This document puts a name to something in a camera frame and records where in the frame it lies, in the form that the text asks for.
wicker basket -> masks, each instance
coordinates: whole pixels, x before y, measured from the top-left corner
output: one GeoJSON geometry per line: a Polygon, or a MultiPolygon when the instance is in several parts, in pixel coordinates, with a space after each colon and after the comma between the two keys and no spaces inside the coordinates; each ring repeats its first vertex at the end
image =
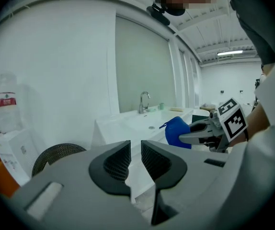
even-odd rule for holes
{"type": "Polygon", "coordinates": [[[85,149],[75,144],[59,144],[48,148],[43,151],[35,161],[32,169],[32,177],[40,173],[47,163],[52,165],[61,158],[82,151],[85,151],[85,149]]]}

white sleeve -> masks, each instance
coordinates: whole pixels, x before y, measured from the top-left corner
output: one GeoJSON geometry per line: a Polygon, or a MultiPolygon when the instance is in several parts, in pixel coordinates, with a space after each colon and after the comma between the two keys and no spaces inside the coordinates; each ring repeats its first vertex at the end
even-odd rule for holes
{"type": "Polygon", "coordinates": [[[266,76],[264,74],[262,74],[260,76],[260,83],[263,83],[265,79],[266,79],[266,76]]]}

water bottle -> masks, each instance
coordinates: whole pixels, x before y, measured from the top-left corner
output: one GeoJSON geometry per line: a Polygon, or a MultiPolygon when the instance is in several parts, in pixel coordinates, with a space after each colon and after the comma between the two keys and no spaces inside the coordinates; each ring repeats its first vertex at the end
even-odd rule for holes
{"type": "Polygon", "coordinates": [[[21,119],[16,103],[16,76],[12,73],[0,74],[0,133],[21,130],[21,119]]]}

window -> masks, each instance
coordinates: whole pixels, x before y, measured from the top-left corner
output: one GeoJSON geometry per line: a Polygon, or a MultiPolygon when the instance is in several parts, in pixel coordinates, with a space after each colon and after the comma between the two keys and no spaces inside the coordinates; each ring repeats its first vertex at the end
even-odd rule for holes
{"type": "Polygon", "coordinates": [[[165,103],[175,106],[175,85],[168,41],[153,31],[116,18],[115,33],[116,77],[121,113],[138,110],[140,95],[143,104],[165,103]]]}

faucet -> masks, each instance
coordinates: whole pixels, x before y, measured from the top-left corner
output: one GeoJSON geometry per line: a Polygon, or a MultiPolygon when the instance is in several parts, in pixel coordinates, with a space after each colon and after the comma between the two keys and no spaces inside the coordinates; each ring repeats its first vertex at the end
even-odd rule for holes
{"type": "Polygon", "coordinates": [[[148,96],[148,99],[150,99],[150,95],[147,91],[142,92],[141,97],[140,97],[139,110],[138,110],[138,113],[140,113],[140,114],[144,113],[144,109],[148,110],[148,106],[149,106],[149,103],[148,103],[147,107],[143,106],[143,98],[142,97],[144,94],[146,94],[148,96]]]}

